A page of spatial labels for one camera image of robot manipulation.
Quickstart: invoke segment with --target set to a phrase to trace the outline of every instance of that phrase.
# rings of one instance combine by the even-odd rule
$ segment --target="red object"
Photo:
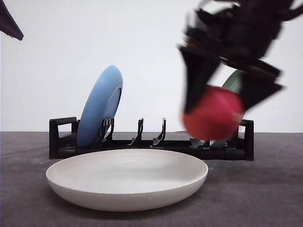
[[[225,88],[207,86],[190,113],[183,114],[188,133],[199,140],[220,140],[232,135],[244,115],[239,96]]]

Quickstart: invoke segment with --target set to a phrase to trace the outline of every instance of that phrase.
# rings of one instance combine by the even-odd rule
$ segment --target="white wall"
[[[47,131],[50,118],[77,116],[100,73],[124,76],[116,131],[183,130],[181,42],[198,0],[5,0],[25,37],[1,35],[1,130]],[[303,132],[303,17],[285,23],[266,61],[285,70],[287,89],[247,113],[256,131]],[[232,69],[221,67],[212,84]]]

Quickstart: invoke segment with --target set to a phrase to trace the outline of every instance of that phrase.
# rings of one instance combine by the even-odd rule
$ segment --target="black dish rack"
[[[223,148],[211,148],[209,141],[202,142],[197,139],[189,140],[166,140],[166,119],[162,120],[162,132],[157,138],[143,140],[143,118],[138,121],[138,133],[135,138],[129,140],[114,140],[113,132],[114,118],[102,121],[100,128],[100,139],[97,143],[86,147],[77,147],[77,132],[80,120],[76,117],[51,119],[49,121],[49,158],[68,158],[76,155],[87,154],[104,150],[115,149],[163,149],[176,151],[195,156],[202,160],[254,160],[254,122],[242,120],[240,126],[245,127],[244,138],[239,136],[237,129],[233,136],[226,142]],[[58,126],[71,124],[71,134],[59,137]],[[107,127],[111,127],[110,132],[105,133]]]

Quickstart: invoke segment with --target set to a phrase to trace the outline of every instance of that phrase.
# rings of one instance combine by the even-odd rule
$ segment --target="gray table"
[[[167,136],[188,138],[184,132]],[[142,212],[102,212],[64,201],[45,178],[57,161],[48,159],[48,133],[1,133],[2,227],[303,226],[303,134],[257,133],[254,162],[206,161],[209,175],[194,195]]]

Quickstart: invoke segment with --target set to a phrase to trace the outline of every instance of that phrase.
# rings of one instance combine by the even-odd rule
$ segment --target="white bowl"
[[[125,149],[90,153],[59,161],[46,178],[63,199],[104,211],[164,207],[195,193],[207,165],[200,159],[166,150]]]

